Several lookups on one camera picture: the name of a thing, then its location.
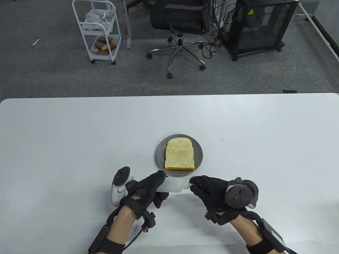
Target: plastic bag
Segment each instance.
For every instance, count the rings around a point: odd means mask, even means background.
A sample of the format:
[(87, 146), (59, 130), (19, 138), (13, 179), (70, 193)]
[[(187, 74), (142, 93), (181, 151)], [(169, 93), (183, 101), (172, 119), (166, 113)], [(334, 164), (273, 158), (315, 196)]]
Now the plastic bag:
[[(104, 14), (102, 15), (91, 10), (90, 12), (86, 13), (85, 17), (87, 19), (87, 22), (100, 23), (101, 25), (103, 25), (105, 30), (107, 30), (109, 28), (109, 25), (112, 22), (113, 13), (108, 11), (108, 12), (104, 12)], [(99, 25), (83, 25), (82, 29), (91, 30), (91, 31), (93, 30), (102, 31), (102, 27)]]

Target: black office chair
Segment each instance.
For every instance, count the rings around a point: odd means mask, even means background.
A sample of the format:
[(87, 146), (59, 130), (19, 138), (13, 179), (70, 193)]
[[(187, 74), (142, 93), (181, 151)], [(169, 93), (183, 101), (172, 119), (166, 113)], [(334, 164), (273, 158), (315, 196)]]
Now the black office chair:
[[(150, 52), (176, 48), (171, 65), (168, 69), (167, 78), (173, 78), (171, 69), (177, 55), (184, 50), (190, 56), (198, 60), (202, 65), (200, 70), (206, 69), (205, 63), (186, 46), (201, 44), (204, 41), (183, 43), (185, 34), (203, 35), (210, 30), (213, 18), (213, 7), (210, 0), (157, 0), (151, 10), (151, 24), (155, 29), (170, 30), (172, 36), (168, 42), (174, 39), (176, 45), (150, 50)], [(151, 59), (152, 54), (148, 53), (147, 58)]]

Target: black glove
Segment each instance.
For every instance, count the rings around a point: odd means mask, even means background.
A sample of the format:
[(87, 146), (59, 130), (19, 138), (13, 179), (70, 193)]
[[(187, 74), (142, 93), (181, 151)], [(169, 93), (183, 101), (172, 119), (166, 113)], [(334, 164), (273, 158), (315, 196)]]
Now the black glove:
[[(162, 201), (167, 199), (168, 193), (156, 192), (157, 188), (164, 182), (166, 173), (162, 170), (151, 174), (140, 182), (134, 181), (133, 185), (127, 188), (128, 195), (121, 199), (120, 204), (129, 206), (135, 213), (137, 219), (153, 202), (156, 208), (160, 208)], [(140, 196), (140, 199), (134, 200), (131, 196)]]
[(190, 183), (193, 184), (190, 187), (191, 191), (203, 201), (213, 217), (216, 213), (224, 212), (223, 215), (217, 215), (216, 221), (212, 219), (214, 223), (226, 224), (236, 219), (241, 212), (247, 211), (246, 208), (233, 208), (226, 203), (226, 190), (228, 186), (233, 185), (233, 181), (224, 181), (203, 175), (192, 177)]

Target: cable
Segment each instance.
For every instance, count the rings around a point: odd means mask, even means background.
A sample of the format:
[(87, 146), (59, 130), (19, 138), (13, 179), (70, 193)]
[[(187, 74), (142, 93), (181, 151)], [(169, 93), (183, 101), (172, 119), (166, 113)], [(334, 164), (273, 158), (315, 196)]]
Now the cable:
[(124, 250), (126, 250), (133, 242), (135, 239), (137, 239), (137, 237), (141, 234), (142, 229), (139, 231), (139, 233), (133, 238), (133, 240), (124, 248)]
[[(233, 18), (234, 10), (231, 10), (229, 12), (226, 12), (226, 11), (229, 6), (234, 5), (236, 3), (229, 4), (226, 6), (224, 16), (221, 20), (223, 24), (220, 27), (221, 21), (219, 22), (216, 20), (215, 13), (216, 13), (217, 8), (227, 4), (226, 0), (223, 0), (223, 1), (224, 3), (222, 3), (219, 6), (216, 6), (215, 0), (211, 0), (211, 3), (213, 5), (213, 18), (212, 18), (212, 24), (211, 24), (211, 32), (209, 35), (207, 34), (203, 35), (203, 38), (207, 40), (207, 43), (204, 43), (202, 47), (202, 55), (204, 58), (207, 58), (207, 59), (212, 58), (213, 55), (218, 53), (219, 48), (221, 46), (221, 42), (220, 42), (221, 35), (223, 33), (228, 33), (228, 31), (226, 30), (226, 25), (229, 24), (228, 22), (230, 21), (230, 19)], [(209, 56), (206, 56), (204, 54), (204, 51), (209, 52)]]

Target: wall baseboard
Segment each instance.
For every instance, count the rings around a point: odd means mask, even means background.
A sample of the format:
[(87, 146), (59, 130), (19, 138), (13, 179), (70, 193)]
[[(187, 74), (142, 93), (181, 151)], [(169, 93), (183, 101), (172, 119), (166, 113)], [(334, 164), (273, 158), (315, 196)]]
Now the wall baseboard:
[(323, 28), (323, 26), (320, 24), (320, 22), (317, 20), (315, 16), (312, 17), (313, 22), (316, 24), (318, 29), (321, 31), (322, 35), (325, 37), (325, 39), (330, 43), (332, 49), (334, 52), (339, 56), (339, 47), (335, 43), (335, 41), (332, 39), (332, 37), (326, 32), (326, 30)]

